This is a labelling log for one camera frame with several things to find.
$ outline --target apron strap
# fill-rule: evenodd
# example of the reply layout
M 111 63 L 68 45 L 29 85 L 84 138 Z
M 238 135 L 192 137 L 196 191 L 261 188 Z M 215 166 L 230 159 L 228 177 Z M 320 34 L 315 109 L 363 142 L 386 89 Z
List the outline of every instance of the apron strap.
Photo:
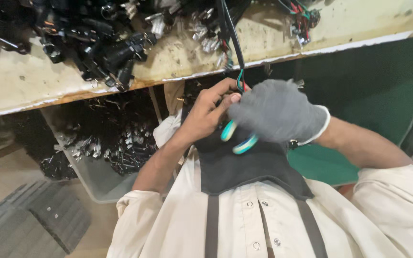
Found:
M 321 236 L 320 229 L 318 228 L 318 224 L 313 216 L 312 210 L 306 201 L 295 199 L 295 202 L 297 203 L 297 207 L 299 207 L 299 212 L 301 213 L 305 230 L 307 231 L 308 238 L 312 244 L 313 252 L 315 252 L 315 257 L 327 258 L 328 254 L 326 253 L 323 237 Z
M 206 211 L 205 258 L 217 258 L 218 220 L 219 195 L 209 195 Z
M 326 247 L 324 246 L 323 237 L 321 236 L 318 224 L 313 216 L 312 210 L 307 202 L 295 200 L 299 212 L 301 213 L 302 221 L 304 222 L 305 230 L 312 244 L 316 258 L 328 258 Z M 205 236 L 205 258 L 217 258 L 217 232 L 219 220 L 219 196 L 208 196 L 208 210 L 206 212 L 206 236 Z

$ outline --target glove cuff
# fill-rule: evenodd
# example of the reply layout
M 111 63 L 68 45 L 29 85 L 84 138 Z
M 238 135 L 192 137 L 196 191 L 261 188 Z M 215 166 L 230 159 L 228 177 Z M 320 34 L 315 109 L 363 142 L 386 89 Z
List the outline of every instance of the glove cuff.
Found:
M 322 128 L 320 129 L 320 131 L 318 133 L 316 133 L 314 136 L 312 136 L 311 138 L 309 138 L 308 140 L 306 140 L 304 142 L 298 142 L 297 145 L 299 145 L 299 146 L 310 143 L 310 142 L 314 141 L 315 139 L 317 139 L 318 137 L 320 137 L 320 135 L 326 130 L 326 128 L 329 125 L 329 122 L 331 121 L 331 114 L 329 114 L 328 108 L 326 108 L 325 106 L 321 106 L 321 105 L 314 105 L 314 106 L 316 106 L 318 108 L 321 108 L 323 111 L 326 112 L 326 120 L 324 121 L 324 125 L 322 126 Z

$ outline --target bare hand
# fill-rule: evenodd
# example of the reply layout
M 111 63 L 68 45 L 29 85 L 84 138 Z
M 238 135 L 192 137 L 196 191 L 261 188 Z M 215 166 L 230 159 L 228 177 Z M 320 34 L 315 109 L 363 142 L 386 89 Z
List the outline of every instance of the bare hand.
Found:
M 237 82 L 231 78 L 220 81 L 208 90 L 202 90 L 185 122 L 178 130 L 178 133 L 183 134 L 182 138 L 192 144 L 212 134 L 229 106 L 240 101 L 239 93 L 227 94 L 228 91 L 235 90 L 237 90 Z M 216 107 L 215 104 L 221 99 L 221 103 Z

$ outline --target gray glove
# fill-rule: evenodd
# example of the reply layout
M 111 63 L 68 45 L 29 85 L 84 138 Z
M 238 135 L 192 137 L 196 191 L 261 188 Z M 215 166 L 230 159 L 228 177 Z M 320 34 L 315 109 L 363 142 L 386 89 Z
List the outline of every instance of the gray glove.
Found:
M 326 130 L 330 114 L 326 107 L 312 105 L 292 80 L 265 80 L 232 104 L 229 117 L 238 126 L 256 132 L 268 141 L 297 140 L 303 145 Z

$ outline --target hand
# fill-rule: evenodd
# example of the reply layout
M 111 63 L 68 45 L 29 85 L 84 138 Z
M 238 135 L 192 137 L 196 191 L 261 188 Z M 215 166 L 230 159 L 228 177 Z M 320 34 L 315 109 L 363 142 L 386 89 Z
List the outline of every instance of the hand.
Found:
M 234 90 L 237 90 L 237 81 L 231 78 L 220 81 L 208 90 L 202 90 L 177 132 L 183 136 L 179 138 L 192 144 L 212 134 L 229 106 L 240 101 L 241 95 L 239 93 L 227 94 L 228 91 Z M 215 104 L 220 100 L 222 100 L 221 103 L 216 107 Z
M 303 145 L 318 138 L 330 120 L 328 109 L 312 105 L 292 80 L 265 80 L 232 104 L 229 116 L 266 140 Z

